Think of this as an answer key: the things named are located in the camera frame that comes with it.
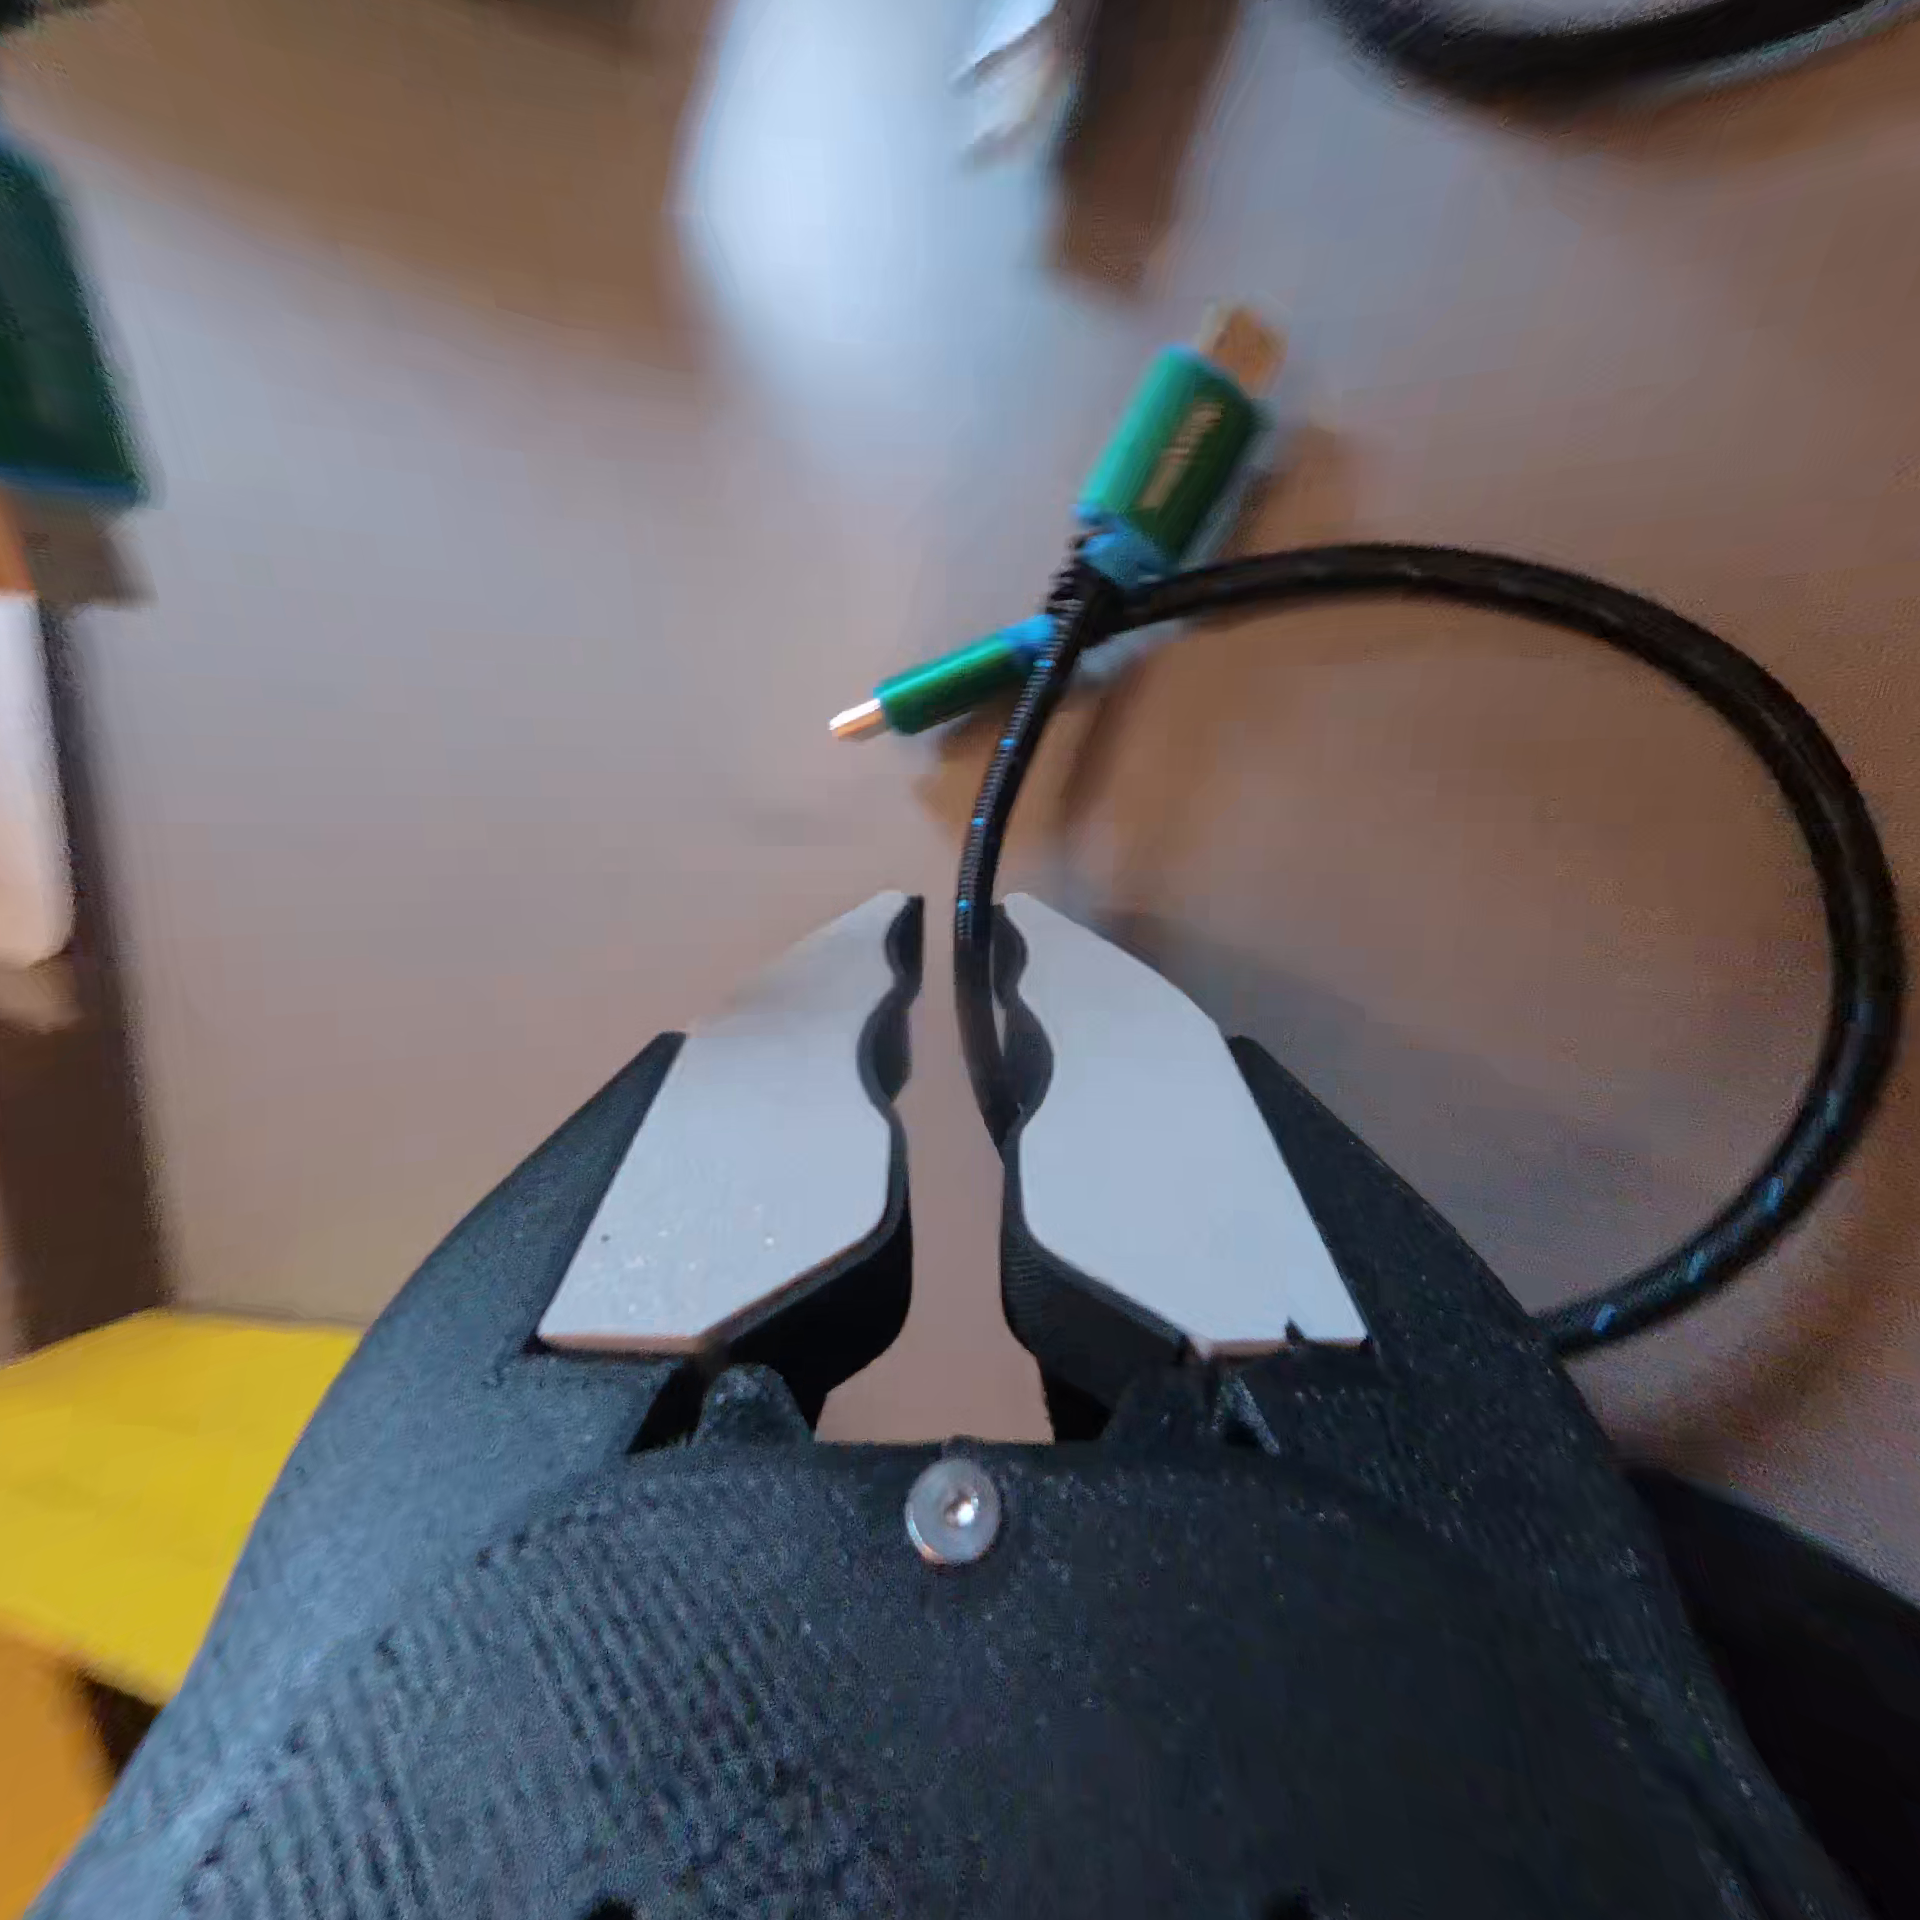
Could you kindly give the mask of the yellow plastic bin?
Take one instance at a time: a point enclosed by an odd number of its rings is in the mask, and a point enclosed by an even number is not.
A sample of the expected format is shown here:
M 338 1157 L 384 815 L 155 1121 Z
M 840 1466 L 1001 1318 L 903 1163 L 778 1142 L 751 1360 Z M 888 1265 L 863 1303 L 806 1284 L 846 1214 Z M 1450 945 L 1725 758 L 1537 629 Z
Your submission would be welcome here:
M 359 1334 L 147 1309 L 1 1370 L 1 1913 L 179 1691 Z

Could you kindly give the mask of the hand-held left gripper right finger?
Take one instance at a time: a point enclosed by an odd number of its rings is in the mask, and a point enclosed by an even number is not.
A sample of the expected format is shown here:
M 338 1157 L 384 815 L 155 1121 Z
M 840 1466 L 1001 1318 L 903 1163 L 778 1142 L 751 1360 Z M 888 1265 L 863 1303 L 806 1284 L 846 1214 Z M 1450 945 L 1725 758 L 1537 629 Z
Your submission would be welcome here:
M 1003 911 L 1016 1012 L 1045 1046 L 1016 1140 L 1039 1252 L 1204 1362 L 1363 1349 L 1361 1309 L 1217 1023 L 1043 900 Z

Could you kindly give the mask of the green plastic bin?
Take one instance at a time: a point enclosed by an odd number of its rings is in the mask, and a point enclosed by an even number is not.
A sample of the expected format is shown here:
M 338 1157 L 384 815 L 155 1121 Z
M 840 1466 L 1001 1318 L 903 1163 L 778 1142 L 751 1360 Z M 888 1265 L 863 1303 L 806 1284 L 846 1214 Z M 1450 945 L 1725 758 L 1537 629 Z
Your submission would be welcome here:
M 126 512 L 147 476 L 47 171 L 1 144 L 1 476 Z

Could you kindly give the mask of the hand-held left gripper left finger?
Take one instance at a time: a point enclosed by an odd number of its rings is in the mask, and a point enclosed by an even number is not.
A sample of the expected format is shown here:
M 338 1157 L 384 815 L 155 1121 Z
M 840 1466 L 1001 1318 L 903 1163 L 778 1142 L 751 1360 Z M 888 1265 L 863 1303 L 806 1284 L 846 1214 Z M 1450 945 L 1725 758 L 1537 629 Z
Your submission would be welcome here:
M 545 1349 L 715 1356 L 878 1245 L 924 900 L 880 890 L 787 947 L 677 1053 L 537 1326 Z

